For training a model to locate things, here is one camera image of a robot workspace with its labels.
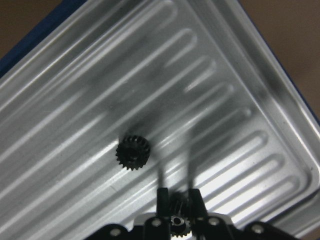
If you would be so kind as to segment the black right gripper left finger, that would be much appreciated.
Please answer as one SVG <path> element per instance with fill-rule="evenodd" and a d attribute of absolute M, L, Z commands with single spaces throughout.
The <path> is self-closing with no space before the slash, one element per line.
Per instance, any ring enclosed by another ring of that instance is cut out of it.
<path fill-rule="evenodd" d="M 156 218 L 160 221 L 156 227 L 157 240 L 171 239 L 171 215 L 169 191 L 167 188 L 161 187 L 157 189 L 156 199 Z"/>

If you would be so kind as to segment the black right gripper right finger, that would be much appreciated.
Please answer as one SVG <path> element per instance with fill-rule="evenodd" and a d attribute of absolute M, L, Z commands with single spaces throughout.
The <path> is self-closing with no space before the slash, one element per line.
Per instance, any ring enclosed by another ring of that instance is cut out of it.
<path fill-rule="evenodd" d="M 203 240 L 204 226 L 205 221 L 208 218 L 208 212 L 199 189 L 190 188 L 188 190 L 188 203 L 188 218 L 191 225 L 192 235 L 196 240 Z"/>

